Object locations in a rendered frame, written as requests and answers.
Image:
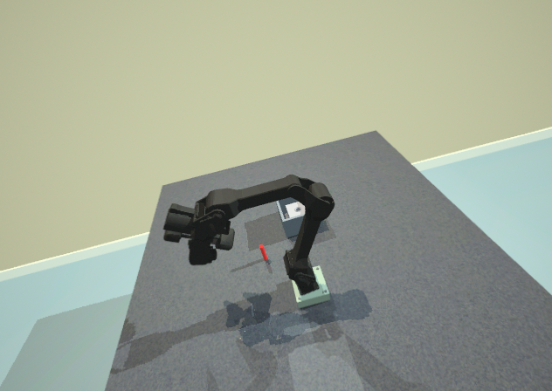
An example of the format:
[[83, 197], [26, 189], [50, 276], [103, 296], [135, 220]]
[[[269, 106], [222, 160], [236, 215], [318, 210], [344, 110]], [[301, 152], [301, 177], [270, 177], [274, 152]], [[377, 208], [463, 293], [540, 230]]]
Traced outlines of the red peg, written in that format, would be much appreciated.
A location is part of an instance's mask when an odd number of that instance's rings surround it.
[[261, 244], [261, 245], [259, 246], [259, 248], [260, 248], [260, 250], [261, 250], [261, 252], [262, 252], [263, 258], [264, 258], [265, 260], [267, 260], [267, 255], [266, 255], [264, 246]]

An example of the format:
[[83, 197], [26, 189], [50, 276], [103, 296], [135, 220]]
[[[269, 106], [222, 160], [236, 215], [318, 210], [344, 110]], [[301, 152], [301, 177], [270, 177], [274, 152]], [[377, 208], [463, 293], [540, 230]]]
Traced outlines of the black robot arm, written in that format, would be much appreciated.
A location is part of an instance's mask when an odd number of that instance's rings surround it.
[[[319, 289], [308, 255], [321, 221], [329, 217], [335, 206], [323, 183], [287, 175], [245, 189], [215, 189], [197, 201], [194, 209], [172, 203], [163, 230], [190, 234], [196, 228], [197, 235], [206, 240], [217, 234], [229, 235], [229, 220], [241, 211], [289, 197], [305, 206], [305, 215], [293, 249], [286, 250], [283, 258], [286, 274], [304, 295]], [[209, 241], [189, 240], [190, 263], [200, 265], [216, 260], [217, 250], [210, 245]]]

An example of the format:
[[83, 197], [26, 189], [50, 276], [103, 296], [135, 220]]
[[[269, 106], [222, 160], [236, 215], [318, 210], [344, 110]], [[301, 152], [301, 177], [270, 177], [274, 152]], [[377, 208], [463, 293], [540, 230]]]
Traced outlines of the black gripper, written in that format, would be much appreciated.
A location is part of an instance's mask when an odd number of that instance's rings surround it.
[[185, 235], [184, 234], [181, 233], [181, 232], [166, 230], [166, 231], [164, 231], [163, 239], [164, 239], [164, 241], [179, 243], [180, 239], [182, 237], [185, 237], [185, 238], [190, 238], [191, 240], [195, 239], [198, 242], [209, 241], [209, 242], [211, 242], [211, 244], [215, 244], [216, 249], [230, 250], [233, 246], [235, 231], [234, 231], [234, 229], [230, 228], [229, 235], [217, 234], [212, 239], [207, 239], [207, 240], [202, 239], [201, 237], [199, 237], [197, 235], [196, 228], [190, 232], [190, 235], [187, 236], [186, 234]]

